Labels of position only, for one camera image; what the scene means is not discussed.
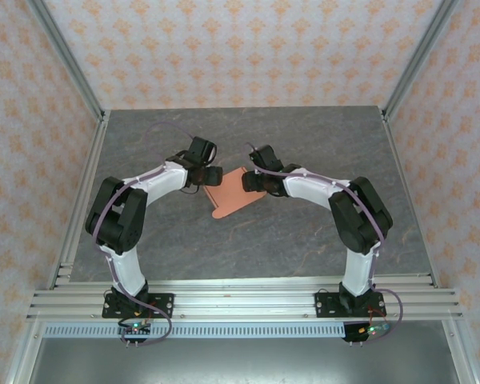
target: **orange floral pattern wall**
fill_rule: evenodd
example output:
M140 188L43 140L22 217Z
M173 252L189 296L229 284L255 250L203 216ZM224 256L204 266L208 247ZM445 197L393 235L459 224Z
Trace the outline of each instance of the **orange floral pattern wall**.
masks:
M458 6L391 123L441 283L480 341L480 0Z
M56 259L94 125L27 2L0 1L0 383Z
M106 109L384 106L441 0L47 0Z

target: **black mounting plate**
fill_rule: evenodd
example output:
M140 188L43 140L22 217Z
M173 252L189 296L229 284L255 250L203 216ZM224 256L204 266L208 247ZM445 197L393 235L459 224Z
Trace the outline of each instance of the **black mounting plate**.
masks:
M153 303L154 306L163 310L170 318L173 316L174 309L174 294L148 294L148 303ZM148 310L144 310L137 315L132 306L125 306L124 301L118 299L114 293L109 293L105 296L103 303L103 318L148 318L150 316ZM151 313L151 318L163 318L159 312Z
M384 297L379 292L372 292L366 298L363 306L355 308L349 313L339 301L339 292L317 292L314 294L314 308L317 318L380 318L381 315L374 311L370 314L368 307L380 310L387 315Z

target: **purple cable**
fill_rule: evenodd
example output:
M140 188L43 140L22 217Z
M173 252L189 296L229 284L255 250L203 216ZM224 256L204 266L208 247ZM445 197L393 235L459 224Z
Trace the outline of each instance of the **purple cable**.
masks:
M254 147L251 143L247 142L246 143L252 150L256 150L256 147ZM368 218L368 221L370 222L370 224L372 225L372 227L374 228L375 230L375 233L377 234L378 238L380 239L380 245L376 248L376 252L372 258L372 263L371 263L371 268L370 268L370 274L369 274L369 277L368 277L368 281L369 281L369 284L370 284L370 288L372 289L373 292L387 292L388 294L392 294L393 296L395 296L395 298L397 299L397 302L398 302L398 307L400 309L400 314L398 316L398 320L396 322L396 324L391 327L383 336L381 336L380 338L376 338L376 339L373 339L373 340L369 340L369 341L366 341L364 342L365 344L367 343L371 343L371 342L376 342L377 340L380 340L384 337L386 337L387 335L391 334L394 329L400 325L400 323L402 322L402 318L403 318L403 303L402 303L402 300L400 299L400 297L396 294L396 292L392 291L392 290L388 290L387 288L381 288L381 289L376 289L375 288L375 285L373 283L374 281L374 274L375 274L375 264L376 264L376 261L377 261L377 256L375 256L376 254L378 254L378 252L380 251L380 249L382 248L382 246L384 245L384 242L385 242L385 239L384 239L384 235L382 234L382 231L381 229L378 227L377 225L377 222L375 221L374 217L372 216L372 214L370 213L370 211L368 210L368 208L366 208L366 206L362 203L361 199L352 191L350 190L347 186L344 186L343 184L341 184L340 182L336 182L335 180L332 180L330 178L327 178L325 176L321 176L320 174L288 174L288 173L283 173L283 172L273 172L271 170L264 170L263 168L260 168L259 166L256 166L256 165L253 165L253 167L258 171L258 172L262 172L264 174L270 174L270 175L273 175L273 176L283 176L285 178L287 177L290 177L290 178L314 178L316 180L322 180L324 182L326 182L327 184L331 184L333 186L338 186L339 188L341 188L342 190L344 190L345 192L348 193L349 196L352 197L352 199L356 202L356 204L358 204L358 206L361 208L361 210L365 213L366 217Z
M147 304L145 302L141 302L140 300L137 300L134 296L132 296L131 294L128 293L128 291L126 291L125 287L123 286L123 284L120 283L119 281L119 277L118 277L118 272L116 271L115 269L115 265L112 261L112 257L107 253L105 252L104 250L102 250L99 245L98 245L98 233L99 233L99 230L103 224L103 220L105 219L105 216L106 214L108 213L108 211L110 210L110 208L112 208L112 205L115 203L115 201L119 198L119 196L121 196L121 194L127 190L128 188L130 188L131 186L139 183L139 182L144 182L145 180L148 180L150 178L154 178L158 175L160 175L165 169L165 165L160 167L160 169L154 171L154 172L151 172L150 174L146 174L144 176L142 176L141 178L136 178L128 183L126 183L124 186L122 186L121 188L119 188L119 190L114 194L114 196L112 196L112 198L108 201L108 203L105 205L105 208L103 208L103 212L102 214L100 214L99 216L99 219L98 219L98 222L96 223L96 227L94 228L94 231L93 231L93 241L94 241L94 244L95 244L95 247L96 249L98 250L98 252L102 253L105 255L105 258L106 258L106 262L108 263L109 265L109 268L110 268L110 273L112 274L112 279L115 281L115 283L118 285L118 288L119 290L125 295L128 297L129 300L131 300L132 302L135 302L137 304L139 304L140 306L143 306L145 308L147 308L148 310L152 310L152 311L155 311L155 312L159 312L161 316L163 316L167 322L169 323L169 329L167 330L167 332L165 332L165 334L163 336L161 336L160 338L156 338L154 340L149 340L149 341L146 341L144 343L141 343L141 344L137 344L137 346L149 346L149 345L152 345L152 344L156 344L158 342L161 342L162 340L165 340L169 335L170 333L172 332L173 330L173 323L172 321L170 320L170 317L163 311L163 310L160 310L159 308L157 308L156 306L152 306L150 304ZM128 343L128 341L125 339L125 333L128 331L128 330L131 330L133 327L128 327L128 328L125 328L124 331L122 332L122 335L121 335L121 340L124 342L124 343Z

